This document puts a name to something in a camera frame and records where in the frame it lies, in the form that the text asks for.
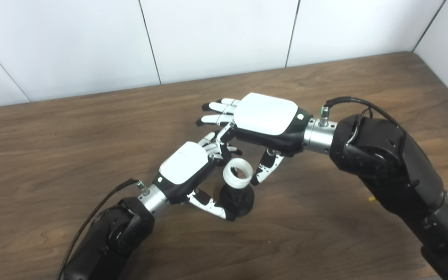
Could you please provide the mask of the white and black right hand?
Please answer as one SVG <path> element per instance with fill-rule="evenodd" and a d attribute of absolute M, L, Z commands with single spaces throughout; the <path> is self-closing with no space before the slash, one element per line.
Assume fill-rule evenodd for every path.
<path fill-rule="evenodd" d="M 250 180 L 252 186 L 265 181 L 284 157 L 304 151 L 304 134 L 313 117 L 293 101 L 258 93 L 242 100 L 223 98 L 201 108 L 214 114 L 198 119 L 197 126 L 219 125 L 230 138 L 266 147 Z"/>

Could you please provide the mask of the white and black left hand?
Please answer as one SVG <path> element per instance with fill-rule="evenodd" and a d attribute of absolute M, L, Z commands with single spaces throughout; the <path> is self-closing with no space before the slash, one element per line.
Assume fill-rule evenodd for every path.
<path fill-rule="evenodd" d="M 222 218 L 235 221 L 235 215 L 198 186 L 218 166 L 231 161 L 232 154 L 243 152 L 227 142 L 220 143 L 217 133 L 211 132 L 199 142 L 185 142 L 162 165 L 150 187 L 151 193 L 140 198 L 152 214 L 167 206 L 190 203 Z"/>

